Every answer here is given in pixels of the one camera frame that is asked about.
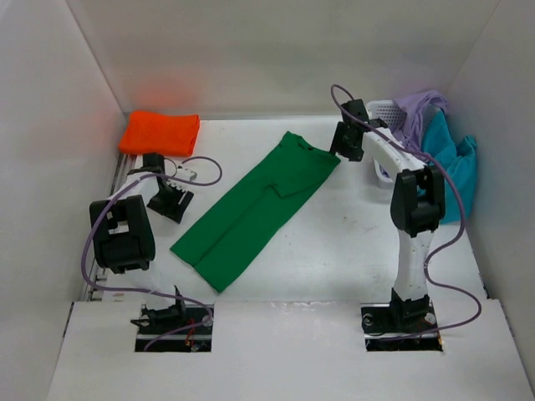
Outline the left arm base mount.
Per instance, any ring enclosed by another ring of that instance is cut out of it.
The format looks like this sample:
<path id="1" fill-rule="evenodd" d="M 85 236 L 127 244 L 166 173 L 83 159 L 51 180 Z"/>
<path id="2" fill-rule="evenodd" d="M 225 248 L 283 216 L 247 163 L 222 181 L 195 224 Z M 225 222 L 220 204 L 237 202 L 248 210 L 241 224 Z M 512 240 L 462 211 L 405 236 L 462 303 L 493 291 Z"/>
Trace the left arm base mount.
<path id="1" fill-rule="evenodd" d="M 156 310 L 144 305 L 136 326 L 138 353 L 209 353 L 213 326 L 204 307 L 178 304 Z"/>

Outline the green t shirt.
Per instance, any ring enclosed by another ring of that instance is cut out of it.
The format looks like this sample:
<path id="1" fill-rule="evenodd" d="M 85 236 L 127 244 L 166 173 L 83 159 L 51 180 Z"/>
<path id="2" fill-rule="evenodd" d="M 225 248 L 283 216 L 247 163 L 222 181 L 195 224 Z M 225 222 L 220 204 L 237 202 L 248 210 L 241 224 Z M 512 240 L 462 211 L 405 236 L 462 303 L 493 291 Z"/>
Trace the green t shirt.
<path id="1" fill-rule="evenodd" d="M 287 132 L 171 247 L 224 292 L 329 178 L 339 157 Z"/>

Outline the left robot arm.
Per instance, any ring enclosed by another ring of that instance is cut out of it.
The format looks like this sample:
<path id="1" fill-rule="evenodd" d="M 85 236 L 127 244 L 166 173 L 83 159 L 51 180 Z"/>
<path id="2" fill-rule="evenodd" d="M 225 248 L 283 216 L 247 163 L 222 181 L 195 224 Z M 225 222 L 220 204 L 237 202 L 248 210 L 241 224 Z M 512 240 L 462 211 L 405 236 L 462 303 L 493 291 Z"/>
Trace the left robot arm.
<path id="1" fill-rule="evenodd" d="M 141 318 L 133 323 L 140 328 L 162 329 L 186 323 L 182 300 L 156 296 L 157 292 L 179 296 L 177 286 L 168 282 L 155 262 L 155 238 L 147 211 L 152 210 L 177 224 L 193 199 L 193 193 L 176 187 L 164 178 L 140 177 L 164 174 L 165 157 L 157 153 L 143 156 L 143 165 L 131 170 L 125 183 L 137 182 L 133 189 L 114 203 L 93 237 L 94 254 L 99 266 L 121 275 L 134 288 L 147 289 Z"/>

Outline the orange t shirt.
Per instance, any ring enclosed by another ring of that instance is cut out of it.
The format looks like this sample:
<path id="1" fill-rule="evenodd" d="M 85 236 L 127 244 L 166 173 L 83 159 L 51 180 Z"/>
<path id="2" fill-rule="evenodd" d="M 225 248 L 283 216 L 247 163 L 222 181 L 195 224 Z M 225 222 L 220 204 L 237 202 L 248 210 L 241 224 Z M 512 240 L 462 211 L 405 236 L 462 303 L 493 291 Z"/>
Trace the orange t shirt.
<path id="1" fill-rule="evenodd" d="M 130 114 L 118 149 L 126 155 L 193 155 L 200 130 L 198 114 L 166 115 L 136 110 Z"/>

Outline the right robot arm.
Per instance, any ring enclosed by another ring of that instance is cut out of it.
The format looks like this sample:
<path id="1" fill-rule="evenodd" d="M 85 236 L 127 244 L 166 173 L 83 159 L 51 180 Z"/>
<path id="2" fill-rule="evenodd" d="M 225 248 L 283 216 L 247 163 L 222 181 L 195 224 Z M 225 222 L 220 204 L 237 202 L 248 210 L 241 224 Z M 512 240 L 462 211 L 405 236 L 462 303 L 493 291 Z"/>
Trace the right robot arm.
<path id="1" fill-rule="evenodd" d="M 370 155 L 394 181 L 390 217 L 400 243 L 397 276 L 388 304 L 361 308 L 363 330 L 373 336 L 421 332 L 431 313 L 424 262 L 446 212 L 443 174 L 403 147 L 384 121 L 370 119 L 361 99 L 340 109 L 329 152 L 354 162 Z"/>

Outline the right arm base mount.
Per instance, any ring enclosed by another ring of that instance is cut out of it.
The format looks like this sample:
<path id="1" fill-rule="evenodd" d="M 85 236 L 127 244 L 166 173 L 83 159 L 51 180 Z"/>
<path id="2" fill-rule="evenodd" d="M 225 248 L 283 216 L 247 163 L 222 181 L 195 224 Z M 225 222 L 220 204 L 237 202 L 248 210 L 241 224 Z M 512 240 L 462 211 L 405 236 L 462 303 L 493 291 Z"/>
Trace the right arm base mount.
<path id="1" fill-rule="evenodd" d="M 424 315 L 397 323 L 387 303 L 364 304 L 361 308 L 364 345 L 368 352 L 442 352 L 441 335 L 433 305 Z"/>

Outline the teal t shirt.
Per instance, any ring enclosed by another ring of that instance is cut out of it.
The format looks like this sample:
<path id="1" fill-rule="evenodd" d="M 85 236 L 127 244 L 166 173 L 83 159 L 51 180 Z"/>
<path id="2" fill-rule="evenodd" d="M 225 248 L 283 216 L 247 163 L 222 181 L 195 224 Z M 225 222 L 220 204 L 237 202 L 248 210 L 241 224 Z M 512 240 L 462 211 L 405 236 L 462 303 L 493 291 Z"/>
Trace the teal t shirt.
<path id="1" fill-rule="evenodd" d="M 444 113 L 439 110 L 424 133 L 421 150 L 437 160 L 451 177 L 468 219 L 476 193 L 476 139 L 467 135 L 456 143 L 451 138 Z"/>

